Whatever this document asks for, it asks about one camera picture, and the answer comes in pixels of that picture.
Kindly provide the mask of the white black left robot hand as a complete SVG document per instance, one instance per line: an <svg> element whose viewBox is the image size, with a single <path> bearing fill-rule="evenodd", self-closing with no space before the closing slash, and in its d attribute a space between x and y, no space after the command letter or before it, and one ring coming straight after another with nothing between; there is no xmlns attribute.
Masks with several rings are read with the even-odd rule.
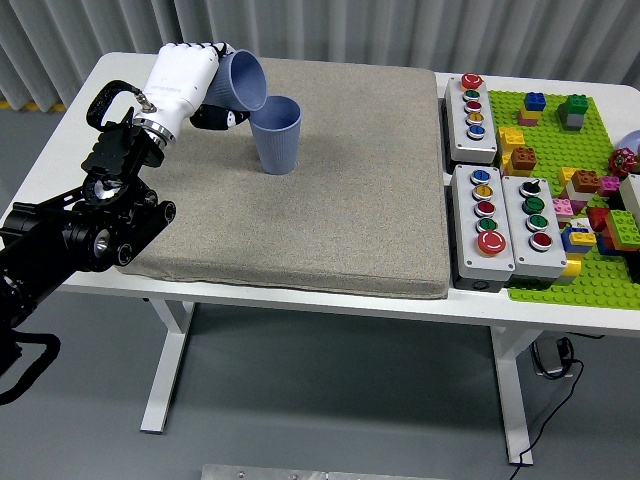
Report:
<svg viewBox="0 0 640 480"><path fill-rule="evenodd" d="M143 89L148 105L134 123L160 146L173 143L182 123L227 130L261 109L267 84L259 60L227 43L163 46Z"/></svg>

